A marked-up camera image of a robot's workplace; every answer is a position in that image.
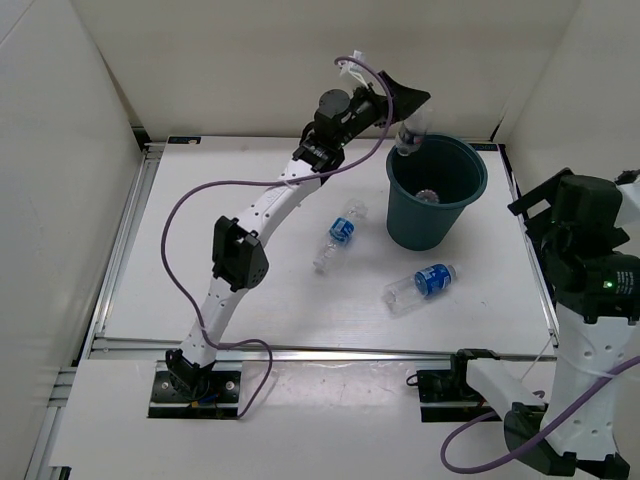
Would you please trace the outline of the black label plastic bottle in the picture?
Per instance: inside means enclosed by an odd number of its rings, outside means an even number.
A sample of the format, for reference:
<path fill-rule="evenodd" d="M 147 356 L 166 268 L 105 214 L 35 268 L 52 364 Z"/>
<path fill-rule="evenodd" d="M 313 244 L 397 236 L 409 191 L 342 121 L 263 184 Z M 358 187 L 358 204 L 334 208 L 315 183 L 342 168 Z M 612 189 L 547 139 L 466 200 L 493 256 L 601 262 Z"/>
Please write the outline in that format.
<path fill-rule="evenodd" d="M 395 137 L 395 147 L 401 156 L 416 152 L 431 129 L 433 110 L 423 106 L 405 119 Z"/>

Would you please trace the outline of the red label red cap bottle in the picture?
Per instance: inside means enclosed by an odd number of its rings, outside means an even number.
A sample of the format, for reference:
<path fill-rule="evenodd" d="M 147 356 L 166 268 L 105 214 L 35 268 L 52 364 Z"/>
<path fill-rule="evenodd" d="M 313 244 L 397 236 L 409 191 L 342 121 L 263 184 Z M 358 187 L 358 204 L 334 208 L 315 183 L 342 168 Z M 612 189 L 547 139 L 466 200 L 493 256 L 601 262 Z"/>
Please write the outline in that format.
<path fill-rule="evenodd" d="M 415 197 L 421 201 L 428 202 L 428 203 L 434 203 L 434 204 L 440 203 L 440 197 L 438 193 L 432 189 L 420 190 L 415 194 Z"/>

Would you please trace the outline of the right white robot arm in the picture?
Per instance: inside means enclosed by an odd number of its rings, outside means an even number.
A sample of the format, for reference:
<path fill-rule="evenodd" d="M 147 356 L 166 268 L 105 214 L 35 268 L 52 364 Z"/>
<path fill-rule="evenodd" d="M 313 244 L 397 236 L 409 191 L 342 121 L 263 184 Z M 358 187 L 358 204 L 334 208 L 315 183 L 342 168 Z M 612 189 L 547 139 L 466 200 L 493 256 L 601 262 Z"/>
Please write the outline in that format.
<path fill-rule="evenodd" d="M 558 337 L 551 396 L 543 400 L 488 350 L 451 358 L 449 387 L 480 395 L 503 425 L 507 453 L 481 472 L 519 461 L 548 476 L 584 471 L 625 479 L 613 436 L 618 377 L 638 364 L 625 348 L 639 326 L 639 260 L 620 252 L 639 218 L 639 174 L 614 180 L 563 169 L 510 205 L 524 217 L 553 288 Z"/>

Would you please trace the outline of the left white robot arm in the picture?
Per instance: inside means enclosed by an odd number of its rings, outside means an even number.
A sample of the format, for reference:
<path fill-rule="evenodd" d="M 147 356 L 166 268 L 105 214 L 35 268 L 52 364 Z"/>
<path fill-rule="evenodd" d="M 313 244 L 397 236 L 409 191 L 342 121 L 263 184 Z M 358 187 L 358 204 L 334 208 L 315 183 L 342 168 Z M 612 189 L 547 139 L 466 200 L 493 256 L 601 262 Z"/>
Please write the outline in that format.
<path fill-rule="evenodd" d="M 313 120 L 277 181 L 242 213 L 220 217 L 213 228 L 212 278 L 203 302 L 193 301 L 194 325 L 165 360 L 173 387 L 188 400 L 212 392 L 210 375 L 222 334 L 241 299 L 265 278 L 265 247 L 289 214 L 335 173 L 344 171 L 345 146 L 371 126 L 388 129 L 408 119 L 430 98 L 403 86 L 386 72 L 375 74 L 383 89 L 369 84 L 352 93 L 332 89 L 321 95 Z"/>

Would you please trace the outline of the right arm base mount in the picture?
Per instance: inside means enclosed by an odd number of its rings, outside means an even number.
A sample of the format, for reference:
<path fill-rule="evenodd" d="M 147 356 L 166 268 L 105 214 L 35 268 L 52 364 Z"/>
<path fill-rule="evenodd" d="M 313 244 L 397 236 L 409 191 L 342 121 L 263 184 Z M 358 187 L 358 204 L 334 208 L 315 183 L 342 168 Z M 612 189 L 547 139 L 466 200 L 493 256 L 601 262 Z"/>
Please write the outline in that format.
<path fill-rule="evenodd" d="M 450 370 L 417 370 L 405 383 L 417 389 L 422 423 L 466 423 L 485 414 L 484 422 L 500 420 L 488 401 Z"/>

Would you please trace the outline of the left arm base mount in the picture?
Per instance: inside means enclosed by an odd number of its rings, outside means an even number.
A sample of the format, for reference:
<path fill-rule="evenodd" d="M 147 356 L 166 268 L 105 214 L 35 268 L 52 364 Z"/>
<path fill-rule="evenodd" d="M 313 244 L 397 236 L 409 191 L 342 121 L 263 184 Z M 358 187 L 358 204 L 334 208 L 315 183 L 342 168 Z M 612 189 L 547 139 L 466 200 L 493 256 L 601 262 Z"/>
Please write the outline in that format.
<path fill-rule="evenodd" d="M 189 389 L 179 385 L 164 362 L 157 362 L 147 417 L 233 420 L 239 413 L 241 378 L 240 362 L 217 362 Z"/>

